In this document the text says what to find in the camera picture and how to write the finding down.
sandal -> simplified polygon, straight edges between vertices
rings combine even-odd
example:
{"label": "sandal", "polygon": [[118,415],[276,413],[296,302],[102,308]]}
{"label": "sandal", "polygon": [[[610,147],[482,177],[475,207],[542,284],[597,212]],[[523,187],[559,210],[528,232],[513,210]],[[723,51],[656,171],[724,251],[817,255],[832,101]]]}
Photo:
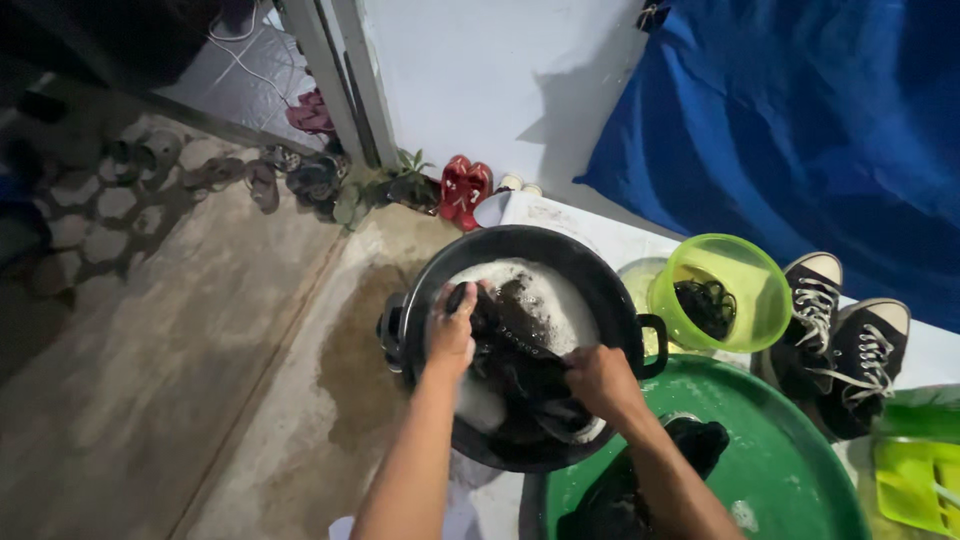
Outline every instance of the sandal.
{"label": "sandal", "polygon": [[250,198],[260,207],[264,214],[272,214],[280,207],[280,192],[276,187],[276,173],[264,160],[253,160],[247,164],[250,169],[250,179],[247,188]]}
{"label": "sandal", "polygon": [[226,186],[213,189],[215,184],[224,184],[239,180],[247,170],[247,165],[237,158],[210,158],[195,171],[183,175],[183,187],[198,189],[205,187],[211,191],[223,191]]}

white shoelace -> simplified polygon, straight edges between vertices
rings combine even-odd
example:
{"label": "white shoelace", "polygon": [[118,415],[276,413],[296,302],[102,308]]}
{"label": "white shoelace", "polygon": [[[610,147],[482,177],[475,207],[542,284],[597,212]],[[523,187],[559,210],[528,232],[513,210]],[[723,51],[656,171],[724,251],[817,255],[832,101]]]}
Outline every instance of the white shoelace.
{"label": "white shoelace", "polygon": [[[814,373],[829,375],[853,386],[863,388],[862,391],[847,397],[847,400],[854,402],[854,405],[870,396],[880,395],[889,398],[894,395],[894,383],[883,369],[887,365],[887,358],[894,352],[894,346],[887,341],[886,337],[883,337],[883,334],[874,325],[863,325],[863,330],[866,332],[860,334],[860,341],[863,341],[863,343],[857,349],[860,350],[860,367],[867,370],[863,374],[867,378],[866,381],[848,377],[831,369],[810,369]],[[841,354],[840,351],[834,351],[833,353],[835,356]]]}
{"label": "white shoelace", "polygon": [[[830,296],[830,294],[836,295],[836,297],[839,298],[840,291],[827,283],[810,278],[800,278],[800,283],[804,285],[819,285],[827,291],[823,292],[814,288],[798,288],[794,291],[798,296],[792,306],[793,316],[800,319],[800,322],[804,323],[804,326],[808,330],[803,339],[797,342],[797,346],[799,347],[805,343],[806,340],[816,336],[820,338],[820,347],[817,349],[817,354],[822,355],[827,352],[830,332],[830,314],[836,307],[836,300],[834,300],[834,297]],[[797,306],[804,302],[809,302],[809,305],[797,311]]]}

canvas sneaker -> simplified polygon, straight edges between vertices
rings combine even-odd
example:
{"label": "canvas sneaker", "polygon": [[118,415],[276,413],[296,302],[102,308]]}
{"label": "canvas sneaker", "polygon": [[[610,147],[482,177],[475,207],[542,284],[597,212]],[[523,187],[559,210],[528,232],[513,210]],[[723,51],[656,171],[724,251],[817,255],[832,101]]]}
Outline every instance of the canvas sneaker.
{"label": "canvas sneaker", "polygon": [[883,400],[894,395],[909,333],[910,309],[902,302],[874,298],[840,310],[830,351],[836,367],[815,370],[833,379],[817,409],[836,438],[870,432]]}
{"label": "canvas sneaker", "polygon": [[836,322],[843,268],[837,257],[817,252],[783,269],[790,285],[793,317],[780,340],[760,353],[760,377],[788,398],[804,400],[829,393],[833,378],[830,330]]}

green leaf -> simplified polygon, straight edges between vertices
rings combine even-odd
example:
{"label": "green leaf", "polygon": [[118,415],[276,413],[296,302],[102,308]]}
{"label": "green leaf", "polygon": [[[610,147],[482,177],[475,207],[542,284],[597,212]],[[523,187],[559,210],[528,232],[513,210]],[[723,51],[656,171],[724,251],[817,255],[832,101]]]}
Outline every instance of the green leaf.
{"label": "green leaf", "polygon": [[410,158],[408,158],[408,156],[410,156],[409,152],[407,152],[406,150],[400,150],[396,154],[400,157],[400,163],[402,163],[404,167],[408,169],[414,168],[413,165],[410,163]]}

lime green bucket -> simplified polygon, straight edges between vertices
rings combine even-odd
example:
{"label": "lime green bucket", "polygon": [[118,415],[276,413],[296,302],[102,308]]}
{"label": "lime green bucket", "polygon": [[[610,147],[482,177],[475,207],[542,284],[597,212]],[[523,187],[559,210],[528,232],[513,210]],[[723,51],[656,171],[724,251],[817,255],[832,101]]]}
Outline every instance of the lime green bucket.
{"label": "lime green bucket", "polygon": [[[717,340],[686,316],[674,282],[717,280],[736,300],[730,332]],[[790,286],[780,267],[754,244],[729,234],[701,234],[680,244],[650,286],[650,309],[687,349],[755,353],[773,345],[790,322]]]}

